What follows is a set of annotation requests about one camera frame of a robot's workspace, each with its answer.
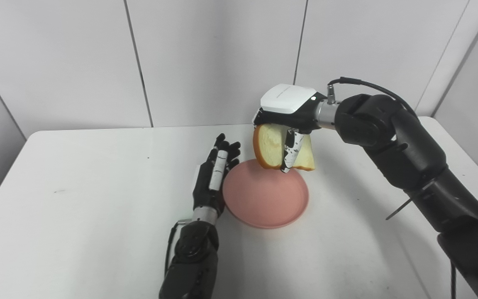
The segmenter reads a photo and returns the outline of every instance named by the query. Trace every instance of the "metal connector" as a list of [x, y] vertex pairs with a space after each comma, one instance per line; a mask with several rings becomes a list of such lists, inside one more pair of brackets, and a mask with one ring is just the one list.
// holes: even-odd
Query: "metal connector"
[[334, 90], [332, 84], [328, 84], [328, 94], [327, 94], [327, 97], [328, 97], [328, 104], [332, 105], [332, 104], [335, 104], [335, 102], [337, 102], [337, 101], [335, 100], [335, 90]]
[[188, 225], [190, 223], [191, 223], [191, 219], [182, 219], [182, 220], [178, 220], [176, 222], [176, 224], [178, 224], [178, 225]]

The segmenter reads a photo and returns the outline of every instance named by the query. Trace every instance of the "silver metal joint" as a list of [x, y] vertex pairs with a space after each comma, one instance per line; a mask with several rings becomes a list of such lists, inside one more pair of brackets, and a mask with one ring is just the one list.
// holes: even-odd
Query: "silver metal joint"
[[205, 221], [211, 225], [215, 225], [217, 218], [219, 218], [219, 214], [214, 208], [209, 206], [197, 206], [193, 210], [193, 218], [191, 221]]
[[337, 100], [335, 100], [335, 90], [333, 88], [333, 85], [328, 84], [328, 104], [335, 104]]
[[335, 113], [339, 103], [330, 104], [328, 100], [323, 100], [317, 106], [315, 111], [315, 121], [320, 127], [335, 130]]

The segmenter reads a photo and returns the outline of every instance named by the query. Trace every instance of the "black robot arm segment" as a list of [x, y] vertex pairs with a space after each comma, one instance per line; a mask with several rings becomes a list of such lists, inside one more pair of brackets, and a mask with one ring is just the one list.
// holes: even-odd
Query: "black robot arm segment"
[[345, 142], [362, 146], [391, 185], [409, 195], [478, 296], [478, 201], [418, 119], [389, 96], [357, 95], [340, 103], [334, 123]]
[[[224, 139], [224, 134], [218, 136], [207, 160], [200, 166], [193, 190], [191, 223], [180, 231], [171, 265], [168, 265], [166, 254], [166, 272], [160, 299], [211, 299], [217, 277], [219, 249], [215, 225], [224, 212], [222, 182], [228, 172], [239, 164], [237, 157], [241, 153], [239, 142], [229, 144]], [[171, 230], [169, 245], [175, 230], [176, 226]]]

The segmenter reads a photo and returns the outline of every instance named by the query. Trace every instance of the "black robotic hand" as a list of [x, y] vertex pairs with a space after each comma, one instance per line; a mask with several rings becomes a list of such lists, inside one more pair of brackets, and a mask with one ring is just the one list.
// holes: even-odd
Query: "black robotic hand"
[[228, 172], [239, 164], [237, 157], [241, 154], [239, 149], [241, 144], [239, 142], [229, 144], [225, 138], [224, 133], [217, 137], [207, 160], [200, 165], [199, 176], [193, 190], [194, 210], [197, 207], [208, 206], [214, 208], [218, 216], [224, 211], [222, 182]]
[[[220, 134], [213, 149], [201, 164], [193, 190], [193, 217], [180, 231], [174, 257], [168, 265], [167, 248], [165, 279], [160, 299], [210, 299], [217, 277], [219, 238], [215, 223], [224, 211], [222, 182], [237, 164], [241, 144], [229, 144]], [[169, 246], [176, 231], [171, 229]]]

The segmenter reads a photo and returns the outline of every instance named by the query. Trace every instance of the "black cable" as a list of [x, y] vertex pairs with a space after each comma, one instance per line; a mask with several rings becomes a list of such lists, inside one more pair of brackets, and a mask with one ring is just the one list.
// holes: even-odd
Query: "black cable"
[[451, 261], [451, 299], [457, 298], [457, 268]]
[[176, 234], [176, 229], [178, 228], [178, 222], [174, 224], [171, 228], [171, 233], [169, 233], [169, 241], [167, 242], [167, 252], [165, 253], [165, 274], [169, 269], [169, 256], [171, 255], [171, 245], [173, 244], [174, 235]]
[[339, 84], [352, 84], [352, 85], [364, 85], [364, 86], [373, 88], [373, 89], [375, 89], [376, 91], [381, 91], [382, 93], [391, 96], [394, 100], [399, 101], [400, 104], [401, 104], [410, 114], [412, 114], [414, 117], [417, 118], [416, 112], [414, 112], [413, 108], [410, 107], [410, 105], [409, 105], [404, 99], [402, 99], [402, 97], [398, 96], [397, 94], [393, 93], [392, 91], [389, 91], [389, 90], [386, 89], [385, 87], [381, 87], [381, 86], [376, 85], [376, 84], [374, 84], [374, 83], [366, 82], [366, 81], [363, 81], [363, 80], [360, 80], [360, 79], [347, 78], [347, 77], [345, 77], [345, 76], [341, 76], [341, 77], [338, 78], [338, 79], [334, 79], [334, 80], [330, 81], [330, 82], [328, 83], [328, 85], [333, 85], [333, 84], [335, 84], [335, 83], [339, 83]]

